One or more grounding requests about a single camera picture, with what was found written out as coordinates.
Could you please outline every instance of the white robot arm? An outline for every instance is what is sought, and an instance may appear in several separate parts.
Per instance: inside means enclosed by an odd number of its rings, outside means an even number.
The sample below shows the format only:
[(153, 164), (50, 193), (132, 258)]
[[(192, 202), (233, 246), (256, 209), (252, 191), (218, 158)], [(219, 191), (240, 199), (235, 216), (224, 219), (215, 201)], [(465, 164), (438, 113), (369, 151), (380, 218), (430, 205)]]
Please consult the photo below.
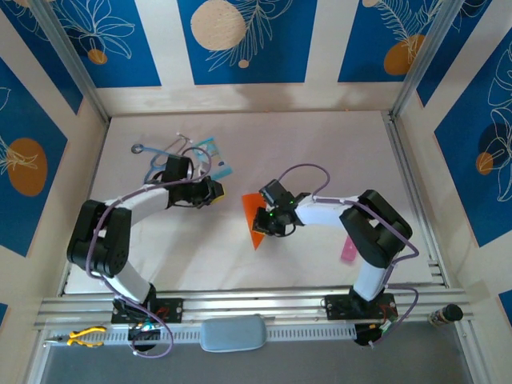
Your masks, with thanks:
[[(354, 300), (372, 302), (383, 292), (391, 262), (405, 247), (396, 233), (406, 239), (412, 236), (407, 222), (374, 190), (351, 198), (320, 198), (304, 193), (293, 196), (279, 181), (273, 180), (260, 193), (269, 208), (258, 210), (253, 230), (278, 237), (291, 234), (286, 234), (288, 225), (335, 226), (347, 231), (364, 259), (352, 287)], [(386, 221), (396, 233), (381, 223), (373, 226), (371, 220), (376, 217), (361, 206)]]
[[(151, 186), (168, 185), (170, 182), (187, 179), (190, 167), (189, 158), (169, 155), (161, 180), (153, 180)], [(190, 206), (202, 208), (223, 195), (222, 185), (207, 176), (196, 182), (183, 182), (179, 185), (147, 190), (116, 205), (108, 214), (94, 245), (90, 260), (91, 272), (103, 276), (124, 297), (146, 307), (152, 307), (151, 302), (156, 300), (156, 289), (128, 262), (131, 227), (152, 214), (175, 206), (178, 202), (187, 202)], [(88, 200), (82, 204), (68, 245), (67, 258), (83, 270), (86, 270), (87, 254), (94, 229), (107, 207), (115, 201)]]

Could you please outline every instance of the orange triangle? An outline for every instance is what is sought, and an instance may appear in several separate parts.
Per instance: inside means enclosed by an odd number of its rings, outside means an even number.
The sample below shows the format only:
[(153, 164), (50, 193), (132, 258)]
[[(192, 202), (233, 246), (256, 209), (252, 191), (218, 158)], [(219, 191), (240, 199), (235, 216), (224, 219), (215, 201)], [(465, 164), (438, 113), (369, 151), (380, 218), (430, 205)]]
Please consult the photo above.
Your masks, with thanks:
[(262, 243), (264, 234), (253, 230), (253, 220), (259, 207), (266, 207), (265, 200), (260, 194), (244, 194), (242, 196), (243, 210), (246, 212), (247, 225), (249, 226), (250, 237), (253, 240), (254, 250)]

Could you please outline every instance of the metal bracket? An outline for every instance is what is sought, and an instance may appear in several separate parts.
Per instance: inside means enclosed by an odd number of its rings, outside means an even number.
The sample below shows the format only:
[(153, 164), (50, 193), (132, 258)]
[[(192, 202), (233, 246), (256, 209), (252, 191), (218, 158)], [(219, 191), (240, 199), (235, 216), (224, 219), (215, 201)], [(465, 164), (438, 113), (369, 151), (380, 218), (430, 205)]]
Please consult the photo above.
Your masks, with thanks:
[[(182, 322), (183, 312), (183, 299), (182, 298), (156, 298), (154, 301), (156, 314), (168, 324), (180, 324)], [(114, 308), (112, 311), (112, 324), (134, 324), (139, 321), (139, 317), (145, 317), (143, 312), (135, 308), (130, 308), (130, 311), (123, 310), (123, 308)]]
[(396, 303), (392, 294), (382, 294), (368, 306), (364, 313), (355, 310), (348, 294), (329, 294), (325, 296), (327, 320), (375, 320), (380, 322), (387, 315), (386, 307), (394, 310)]

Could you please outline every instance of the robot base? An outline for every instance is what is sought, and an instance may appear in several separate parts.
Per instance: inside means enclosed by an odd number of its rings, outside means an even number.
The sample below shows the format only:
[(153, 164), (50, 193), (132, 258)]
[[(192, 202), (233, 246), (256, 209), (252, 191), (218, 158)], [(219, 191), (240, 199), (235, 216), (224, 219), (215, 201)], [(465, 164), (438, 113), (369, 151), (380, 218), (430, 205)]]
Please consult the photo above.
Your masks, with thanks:
[[(183, 312), (182, 298), (154, 298), (151, 301), (151, 310), (166, 323), (181, 323)], [(128, 306), (119, 300), (114, 300), (112, 324), (137, 324), (144, 322), (147, 316), (137, 308)]]
[(328, 294), (324, 299), (327, 320), (380, 321), (386, 318), (386, 308), (396, 308), (392, 294), (380, 294), (371, 302), (365, 303), (364, 308), (354, 306), (352, 294)]

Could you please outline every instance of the blue wallpaper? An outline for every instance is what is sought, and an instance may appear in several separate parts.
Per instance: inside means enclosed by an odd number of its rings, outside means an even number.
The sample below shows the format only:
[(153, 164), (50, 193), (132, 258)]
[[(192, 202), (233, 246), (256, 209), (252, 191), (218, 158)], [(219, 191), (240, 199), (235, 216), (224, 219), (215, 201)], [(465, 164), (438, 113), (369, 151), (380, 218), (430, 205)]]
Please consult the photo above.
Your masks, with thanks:
[(505, 314), (512, 326), (512, 290), (499, 294), (499, 300), (502, 303)]
[(478, 244), (512, 230), (512, 30), (435, 135)]
[(3, 318), (7, 313), (7, 305), (0, 302), (0, 328), (2, 328)]
[(194, 83), (304, 82), (316, 5), (178, 0)]
[(0, 8), (51, 81), (54, 82), (70, 108), (77, 113), (83, 100), (82, 93), (48, 42), (29, 8), (19, 5), (14, 0), (0, 0)]
[(425, 106), (492, 0), (466, 0), (418, 85)]
[[(55, 0), (55, 14), (98, 88), (160, 86), (160, 79), (134, 0)], [(73, 110), (82, 96), (71, 84), (51, 44), (30, 10), (1, 0), (14, 28), (61, 90)]]
[[(466, 0), (443, 44), (442, 58), (427, 74), (421, 94), (430, 97), (464, 45), (487, 0)], [(441, 0), (361, 0), (339, 82), (400, 82), (437, 16)]]
[(52, 4), (96, 87), (161, 85), (134, 0)]
[(0, 245), (26, 256), (67, 139), (0, 59)]

